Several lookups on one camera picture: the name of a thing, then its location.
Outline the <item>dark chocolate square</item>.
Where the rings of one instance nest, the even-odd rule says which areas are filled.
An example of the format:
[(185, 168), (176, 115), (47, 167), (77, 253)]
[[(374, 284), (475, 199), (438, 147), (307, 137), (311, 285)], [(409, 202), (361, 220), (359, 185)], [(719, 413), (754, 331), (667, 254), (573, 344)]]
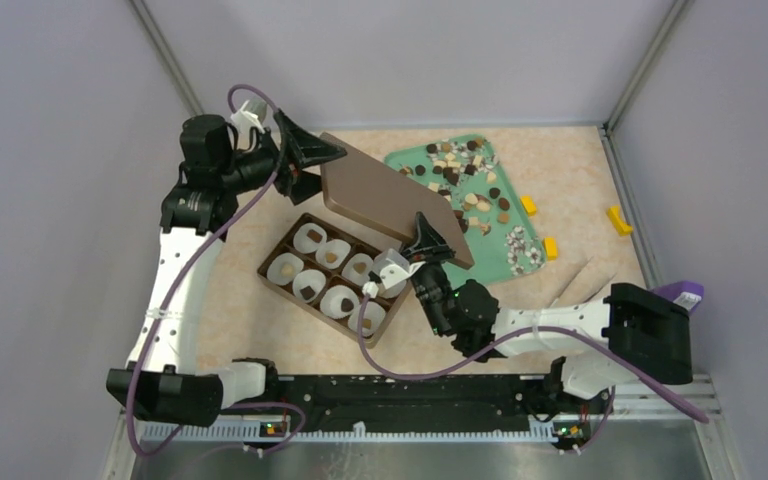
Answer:
[(310, 302), (317, 296), (317, 290), (311, 286), (306, 286), (299, 291), (299, 294), (305, 302)]

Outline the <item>dark round chocolate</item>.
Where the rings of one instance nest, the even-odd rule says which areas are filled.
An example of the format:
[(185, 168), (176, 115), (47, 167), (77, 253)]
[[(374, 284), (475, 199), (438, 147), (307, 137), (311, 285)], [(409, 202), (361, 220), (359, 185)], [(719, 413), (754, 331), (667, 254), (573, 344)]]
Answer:
[(355, 302), (350, 298), (344, 298), (340, 303), (340, 312), (343, 314), (351, 313), (355, 308)]

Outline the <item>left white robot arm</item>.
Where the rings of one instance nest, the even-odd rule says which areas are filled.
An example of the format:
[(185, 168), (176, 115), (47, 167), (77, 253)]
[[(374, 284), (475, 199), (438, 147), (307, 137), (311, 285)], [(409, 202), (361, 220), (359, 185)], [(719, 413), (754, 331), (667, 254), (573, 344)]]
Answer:
[(106, 379), (131, 421), (206, 427), (238, 401), (262, 414), (279, 404), (281, 388), (267, 360), (237, 360), (208, 373), (196, 366), (208, 278), (231, 225), (254, 205), (239, 205), (239, 195), (253, 192), (259, 201), (274, 188), (298, 205), (322, 189), (312, 167), (347, 154), (283, 112), (274, 119), (280, 138), (251, 126), (246, 149), (237, 146), (239, 127), (220, 115), (182, 125), (183, 160), (161, 204), (160, 254), (144, 324), (125, 367), (110, 370)]

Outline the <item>milk chocolate square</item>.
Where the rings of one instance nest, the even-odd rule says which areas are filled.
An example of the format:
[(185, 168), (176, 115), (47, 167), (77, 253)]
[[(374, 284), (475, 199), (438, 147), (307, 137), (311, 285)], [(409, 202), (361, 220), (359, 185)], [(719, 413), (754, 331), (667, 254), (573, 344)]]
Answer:
[(323, 235), (313, 229), (307, 231), (307, 237), (315, 243), (321, 243), (323, 240)]

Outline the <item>brown box lid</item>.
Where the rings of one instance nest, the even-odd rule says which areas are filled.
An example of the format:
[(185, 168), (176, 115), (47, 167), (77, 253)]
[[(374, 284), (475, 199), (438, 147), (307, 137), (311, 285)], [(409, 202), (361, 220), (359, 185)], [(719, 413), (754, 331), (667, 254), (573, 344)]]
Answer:
[(464, 233), (443, 196), (330, 133), (319, 138), (347, 152), (320, 166), (323, 202), (329, 210), (405, 245), (414, 239), (415, 216), (421, 212), (454, 250), (451, 262), (463, 269), (473, 267)]

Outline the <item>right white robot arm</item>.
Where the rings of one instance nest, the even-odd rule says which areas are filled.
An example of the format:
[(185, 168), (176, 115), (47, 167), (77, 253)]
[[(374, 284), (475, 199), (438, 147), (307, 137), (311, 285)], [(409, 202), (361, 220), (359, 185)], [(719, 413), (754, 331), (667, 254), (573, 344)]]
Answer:
[(455, 288), (443, 267), (454, 251), (426, 219), (400, 252), (434, 334), (475, 362), (555, 351), (546, 385), (549, 404), (572, 412), (586, 399), (635, 379), (658, 393), (693, 380), (689, 311), (631, 283), (566, 307), (506, 308), (475, 280)]

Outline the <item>white heart chocolate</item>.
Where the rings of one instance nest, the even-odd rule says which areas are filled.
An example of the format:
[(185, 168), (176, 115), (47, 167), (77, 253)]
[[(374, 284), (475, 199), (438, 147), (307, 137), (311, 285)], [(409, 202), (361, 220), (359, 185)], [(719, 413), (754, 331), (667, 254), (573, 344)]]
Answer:
[(292, 282), (297, 275), (297, 268), (289, 262), (283, 262), (277, 274), (279, 282)]

